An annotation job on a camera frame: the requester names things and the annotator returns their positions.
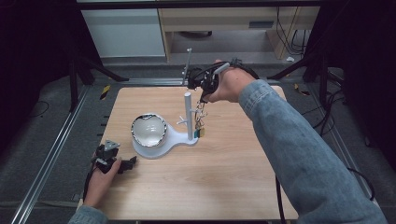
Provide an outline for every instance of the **blue sleeve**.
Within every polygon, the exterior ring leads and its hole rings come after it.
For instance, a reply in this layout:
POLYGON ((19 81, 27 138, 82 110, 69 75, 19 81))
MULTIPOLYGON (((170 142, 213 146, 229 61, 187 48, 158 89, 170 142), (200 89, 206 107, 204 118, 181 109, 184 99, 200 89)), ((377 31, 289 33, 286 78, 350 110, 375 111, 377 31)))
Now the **blue sleeve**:
POLYGON ((265 81, 246 86, 239 104, 252 120, 299 223, 387 223, 311 125, 265 81))
POLYGON ((105 224, 107 217, 101 211, 82 205, 70 218, 68 224, 105 224))

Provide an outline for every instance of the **human hand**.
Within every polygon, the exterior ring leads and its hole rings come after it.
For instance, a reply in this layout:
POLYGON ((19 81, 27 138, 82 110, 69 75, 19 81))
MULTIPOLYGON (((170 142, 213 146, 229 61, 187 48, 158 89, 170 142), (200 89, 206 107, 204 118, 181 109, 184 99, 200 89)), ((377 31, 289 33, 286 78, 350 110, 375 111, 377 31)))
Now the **human hand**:
POLYGON ((101 200, 110 188, 114 176, 120 169, 121 161, 121 158, 117 158, 111 166, 111 169, 106 174, 102 173, 98 168, 94 169, 88 185, 87 195, 85 196, 83 203, 84 205, 94 208, 99 207, 101 200))
POLYGON ((239 94, 250 82, 256 80, 251 74, 240 68, 227 68, 219 74, 218 89, 212 94, 204 97, 207 102, 215 103, 226 100, 231 103, 238 103, 239 94))

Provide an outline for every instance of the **person's arm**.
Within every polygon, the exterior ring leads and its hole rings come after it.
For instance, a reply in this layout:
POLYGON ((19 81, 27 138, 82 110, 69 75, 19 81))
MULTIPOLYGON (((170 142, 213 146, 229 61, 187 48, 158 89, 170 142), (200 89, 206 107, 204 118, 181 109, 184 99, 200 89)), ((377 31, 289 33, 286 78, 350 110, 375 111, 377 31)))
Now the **person's arm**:
POLYGON ((235 99, 252 120, 299 223, 387 223, 311 125, 265 81, 227 70, 218 92, 206 96, 210 102, 235 99))
POLYGON ((121 158, 114 161, 111 169, 106 173, 95 169, 88 185, 87 195, 83 205, 70 218, 68 224, 105 224, 107 217, 97 208, 110 188, 111 182, 120 169, 121 158))

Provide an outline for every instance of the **wooden tabletop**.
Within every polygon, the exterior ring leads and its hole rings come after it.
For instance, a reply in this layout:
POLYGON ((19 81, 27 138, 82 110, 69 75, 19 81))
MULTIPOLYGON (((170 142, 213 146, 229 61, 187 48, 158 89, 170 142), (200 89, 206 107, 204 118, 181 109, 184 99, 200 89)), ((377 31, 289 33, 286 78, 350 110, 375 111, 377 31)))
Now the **wooden tabletop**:
MULTIPOLYGON (((205 136, 193 147, 175 147, 148 160, 132 145, 135 118, 156 113, 186 133, 185 87, 123 88, 102 143, 120 143, 119 156, 137 156, 132 171, 117 175, 100 209, 110 219, 258 220, 279 219, 275 174, 239 104, 205 105, 205 136)), ((201 93, 192 91, 192 107, 201 93)), ((283 194, 286 219, 297 214, 283 194)))

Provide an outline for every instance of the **denim sleeve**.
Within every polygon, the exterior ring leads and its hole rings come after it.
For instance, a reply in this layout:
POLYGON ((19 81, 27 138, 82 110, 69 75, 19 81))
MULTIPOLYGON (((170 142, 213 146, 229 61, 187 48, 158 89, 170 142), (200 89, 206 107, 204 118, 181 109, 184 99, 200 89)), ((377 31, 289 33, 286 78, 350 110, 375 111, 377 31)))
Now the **denim sleeve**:
POLYGON ((263 80, 239 104, 294 209, 298 223, 387 223, 311 125, 263 80))
POLYGON ((105 224, 107 217, 101 211, 82 205, 70 218, 68 224, 105 224))

